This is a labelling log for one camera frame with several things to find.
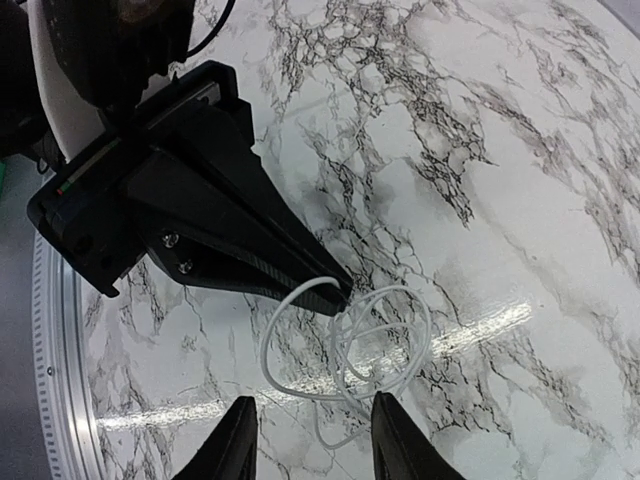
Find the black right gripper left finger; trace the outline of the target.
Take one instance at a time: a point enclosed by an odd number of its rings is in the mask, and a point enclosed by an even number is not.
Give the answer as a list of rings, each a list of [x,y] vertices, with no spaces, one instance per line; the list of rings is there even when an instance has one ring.
[[[173,480],[255,479],[258,420],[255,399],[238,397]]]

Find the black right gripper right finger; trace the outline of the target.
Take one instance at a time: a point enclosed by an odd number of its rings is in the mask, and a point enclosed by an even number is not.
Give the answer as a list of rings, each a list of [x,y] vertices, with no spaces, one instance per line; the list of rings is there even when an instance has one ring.
[[[391,393],[374,397],[371,439],[376,479],[464,480]]]

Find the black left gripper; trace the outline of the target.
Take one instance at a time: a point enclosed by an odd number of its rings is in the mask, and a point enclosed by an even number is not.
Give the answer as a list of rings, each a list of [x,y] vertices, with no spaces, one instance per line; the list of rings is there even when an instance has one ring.
[[[143,257],[187,286],[341,312],[353,281],[287,206],[253,150],[235,70],[208,61],[100,135],[30,199],[29,220],[68,264],[113,298]]]

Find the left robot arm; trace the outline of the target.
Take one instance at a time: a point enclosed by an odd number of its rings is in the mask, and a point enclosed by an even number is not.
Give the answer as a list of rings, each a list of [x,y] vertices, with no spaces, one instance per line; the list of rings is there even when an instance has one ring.
[[[191,41],[192,1],[5,1],[1,152],[50,179],[30,221],[108,297],[149,257],[175,282],[342,312],[349,274],[255,154],[235,70]]]

